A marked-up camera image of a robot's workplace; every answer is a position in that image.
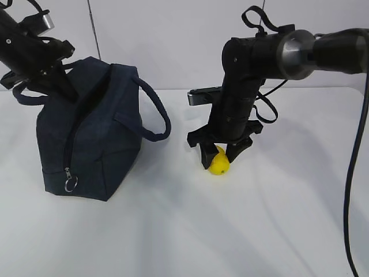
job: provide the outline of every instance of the white table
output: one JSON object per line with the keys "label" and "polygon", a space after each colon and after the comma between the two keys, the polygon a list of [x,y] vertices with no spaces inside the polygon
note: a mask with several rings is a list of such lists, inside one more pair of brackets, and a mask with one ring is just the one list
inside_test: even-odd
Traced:
{"label": "white table", "polygon": [[[139,160],[104,203],[44,192],[39,108],[0,95],[0,276],[351,276],[342,240],[344,181],[362,96],[350,88],[281,89],[280,119],[216,177],[187,132],[210,106],[160,91],[168,141],[144,142]],[[272,114],[259,104],[261,113]],[[146,96],[145,126],[163,123]],[[369,276],[369,139],[354,177],[351,240]]]}

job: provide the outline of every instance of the yellow fruit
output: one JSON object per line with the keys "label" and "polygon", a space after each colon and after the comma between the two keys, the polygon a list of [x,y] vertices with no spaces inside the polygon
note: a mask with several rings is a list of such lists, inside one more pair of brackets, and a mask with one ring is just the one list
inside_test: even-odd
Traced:
{"label": "yellow fruit", "polygon": [[219,153],[212,160],[209,171],[214,175],[223,175],[229,169],[229,160],[225,155],[224,150],[217,146]]}
{"label": "yellow fruit", "polygon": [[223,148],[221,148],[220,146],[216,146],[217,147],[217,149],[218,149],[218,151],[219,151],[219,153],[223,153],[224,155],[225,155],[225,151],[223,150]]}

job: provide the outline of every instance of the navy blue bag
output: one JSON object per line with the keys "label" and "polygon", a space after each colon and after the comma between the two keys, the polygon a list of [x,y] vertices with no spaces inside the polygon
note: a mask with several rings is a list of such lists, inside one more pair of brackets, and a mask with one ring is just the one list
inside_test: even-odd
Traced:
{"label": "navy blue bag", "polygon": [[[36,131],[46,191],[107,201],[133,165],[142,138],[165,140],[170,119],[133,66],[89,57],[76,62],[68,78],[79,94],[74,104],[57,97],[25,96],[22,86],[13,95],[24,105],[44,105]],[[164,118],[164,133],[142,126],[139,87]]]}

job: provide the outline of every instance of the metal ring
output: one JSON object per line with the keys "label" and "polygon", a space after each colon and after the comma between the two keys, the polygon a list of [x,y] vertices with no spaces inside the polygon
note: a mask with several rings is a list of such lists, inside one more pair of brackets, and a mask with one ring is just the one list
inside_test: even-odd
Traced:
{"label": "metal ring", "polygon": [[69,190],[69,189],[68,189],[68,182],[69,182],[70,180],[72,180],[73,178],[68,179],[67,181],[65,181],[64,190],[65,190],[66,192],[71,193],[71,192],[73,192],[73,191],[76,189],[76,187],[77,187],[77,185],[78,185],[78,177],[77,177],[77,176],[75,176],[75,178],[76,178],[76,182],[75,182],[75,184],[74,184],[74,186],[73,186],[73,189],[72,189],[72,190]]}

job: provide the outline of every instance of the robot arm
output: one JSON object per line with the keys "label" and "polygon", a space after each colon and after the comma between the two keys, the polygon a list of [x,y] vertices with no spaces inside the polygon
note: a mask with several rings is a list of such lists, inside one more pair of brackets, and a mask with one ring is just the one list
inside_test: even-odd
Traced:
{"label": "robot arm", "polygon": [[[268,35],[260,25],[246,17],[248,11],[260,14],[264,24],[276,33]],[[189,92],[192,106],[211,103],[209,122],[188,134],[191,147],[200,144],[202,164],[207,169],[218,154],[215,143],[227,144],[230,162],[253,141],[250,135],[261,133],[259,121],[250,121],[251,110],[265,80],[301,80],[315,70],[365,73],[369,45],[367,29],[350,29],[316,38],[294,25],[275,27],[265,12],[252,6],[242,19],[250,28],[258,28],[254,38],[232,38],[223,49],[224,80],[221,88]]]}
{"label": "robot arm", "polygon": [[46,95],[56,95],[75,102],[78,95],[67,79],[62,60],[74,53],[74,47],[64,42],[40,37],[54,27],[49,10],[42,10],[34,1],[29,0],[38,10],[37,14],[28,16],[22,22],[15,22],[0,7],[0,61],[10,70],[0,83],[7,89],[18,85],[31,91]]}

